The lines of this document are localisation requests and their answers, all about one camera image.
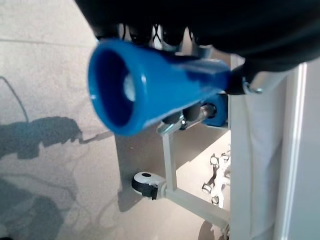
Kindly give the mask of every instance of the white metal bar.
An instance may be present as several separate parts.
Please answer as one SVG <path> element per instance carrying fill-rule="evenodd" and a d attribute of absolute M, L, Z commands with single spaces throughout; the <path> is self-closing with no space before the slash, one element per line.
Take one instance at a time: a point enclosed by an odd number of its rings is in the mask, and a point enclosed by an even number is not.
<path fill-rule="evenodd" d="M 244 63 L 244 59 L 231 56 L 231 68 Z M 250 132 L 246 122 L 244 95 L 229 96 L 228 121 L 231 129 L 231 186 L 230 186 L 230 239 L 249 240 L 251 233 L 251 148 Z"/>
<path fill-rule="evenodd" d="M 172 191 L 177 189 L 177 167 L 172 149 L 173 138 L 173 133 L 162 136 L 166 185 L 167 189 Z"/>
<path fill-rule="evenodd" d="M 306 75 L 307 64 L 302 63 L 287 81 L 285 129 L 274 240 L 287 240 L 289 235 L 301 144 Z"/>
<path fill-rule="evenodd" d="M 229 223 L 230 214 L 228 211 L 183 191 L 180 188 L 177 188 L 176 190 L 167 188 L 165 193 L 167 199 L 170 199 L 174 203 L 221 229 L 224 229 Z"/>

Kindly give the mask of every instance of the metal frame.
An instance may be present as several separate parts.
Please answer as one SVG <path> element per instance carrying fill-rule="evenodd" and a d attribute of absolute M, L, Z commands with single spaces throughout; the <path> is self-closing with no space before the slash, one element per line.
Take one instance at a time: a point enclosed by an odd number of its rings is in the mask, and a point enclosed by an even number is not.
<path fill-rule="evenodd" d="M 172 150 L 173 140 L 173 133 L 162 137 L 166 178 L 165 197 L 222 230 L 228 229 L 230 220 L 228 211 L 177 187 L 177 168 Z"/>
<path fill-rule="evenodd" d="M 289 237 L 291 214 L 301 145 L 301 132 L 306 92 L 307 64 L 302 63 L 287 83 L 285 128 L 283 133 L 282 162 L 278 194 L 274 240 Z"/>

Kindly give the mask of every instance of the cable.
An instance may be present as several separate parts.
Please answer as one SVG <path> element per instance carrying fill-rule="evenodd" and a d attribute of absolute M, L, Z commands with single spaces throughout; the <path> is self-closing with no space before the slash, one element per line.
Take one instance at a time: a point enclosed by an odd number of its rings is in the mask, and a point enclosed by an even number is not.
<path fill-rule="evenodd" d="M 26 112 L 25 107 L 23 106 L 20 98 L 16 94 L 14 88 L 10 85 L 10 83 L 8 82 L 8 80 L 4 76 L 0 76 L 0 79 L 2 79 L 4 81 L 4 83 L 8 86 L 8 88 L 10 89 L 12 94 L 15 96 L 16 100 L 18 101 L 18 103 L 19 103 L 19 105 L 20 105 L 20 107 L 21 107 L 21 109 L 23 111 L 23 115 L 25 117 L 25 121 L 28 123 L 29 122 L 29 118 L 28 118 L 27 112 Z"/>

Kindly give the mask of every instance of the metal rod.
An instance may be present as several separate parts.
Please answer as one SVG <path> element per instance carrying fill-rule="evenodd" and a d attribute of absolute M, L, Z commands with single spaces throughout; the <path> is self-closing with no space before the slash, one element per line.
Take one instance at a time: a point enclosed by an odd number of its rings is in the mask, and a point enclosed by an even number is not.
<path fill-rule="evenodd" d="M 170 199 L 174 203 L 221 229 L 224 229 L 229 223 L 230 213 L 228 211 L 214 206 L 191 193 L 179 188 L 174 191 L 167 188 L 165 194 L 167 199 Z"/>
<path fill-rule="evenodd" d="M 174 191 L 177 189 L 177 167 L 173 158 L 173 135 L 165 134 L 162 136 L 163 153 L 164 153 L 164 165 L 165 165 L 165 178 L 167 189 Z"/>

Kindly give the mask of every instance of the white cloth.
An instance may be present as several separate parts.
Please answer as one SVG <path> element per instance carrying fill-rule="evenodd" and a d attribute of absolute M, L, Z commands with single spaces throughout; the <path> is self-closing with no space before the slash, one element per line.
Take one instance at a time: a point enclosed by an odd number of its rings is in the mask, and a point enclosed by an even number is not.
<path fill-rule="evenodd" d="M 251 240 L 272 240 L 279 189 L 286 82 L 245 97 L 251 167 Z"/>

